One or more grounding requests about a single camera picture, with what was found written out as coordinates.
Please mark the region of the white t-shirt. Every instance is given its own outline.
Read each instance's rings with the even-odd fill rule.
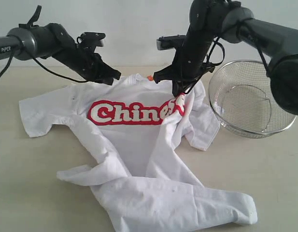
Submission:
[[[90,186],[117,232],[189,232],[229,222],[257,222],[252,197],[205,188],[174,152],[185,136],[206,150],[219,130],[203,104],[201,82],[174,98],[171,82],[139,74],[112,86],[77,84],[19,102],[30,137],[67,125],[97,160],[60,171],[60,180]]]

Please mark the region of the metal mesh basket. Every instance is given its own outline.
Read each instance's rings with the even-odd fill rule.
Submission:
[[[270,79],[258,61],[233,61],[216,71],[209,84],[209,100],[222,126],[248,138],[284,131],[296,119],[274,100]]]

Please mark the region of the piper logo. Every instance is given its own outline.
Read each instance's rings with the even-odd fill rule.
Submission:
[[[1,48],[1,51],[2,51],[2,53],[4,53],[4,52],[10,52],[11,51],[11,47],[9,46],[9,47],[2,47]]]
[[[97,101],[89,109],[87,118],[98,126],[160,125],[164,118],[175,111],[184,115],[184,94],[165,102],[161,107],[145,107],[140,102],[126,106],[123,102]]]

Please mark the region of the beige tabletop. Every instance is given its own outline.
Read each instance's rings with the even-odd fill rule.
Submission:
[[[77,77],[67,68],[55,71]],[[148,75],[159,67],[118,67]],[[203,77],[207,89],[210,75]],[[41,68],[11,68],[0,79],[0,232],[113,232],[90,189],[56,179],[58,170],[95,161],[65,126],[30,139],[18,101],[70,84]],[[287,131],[247,139],[222,128],[206,152],[183,139],[177,153],[210,188],[251,195],[256,225],[228,224],[206,232],[298,232],[298,118]]]

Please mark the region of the white wall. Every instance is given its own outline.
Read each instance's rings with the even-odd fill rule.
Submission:
[[[185,34],[192,0],[0,0],[0,36],[18,23],[26,23],[38,4],[43,6],[38,24],[62,24],[76,38],[84,31],[104,32],[104,61],[116,66],[151,66],[171,63],[174,51],[157,51],[162,35]],[[298,29],[298,0],[242,0],[257,19]],[[259,59],[244,43],[228,44],[226,61]],[[221,53],[213,56],[218,61]],[[44,64],[58,66],[52,58]],[[33,61],[13,61],[14,66],[32,66]]]

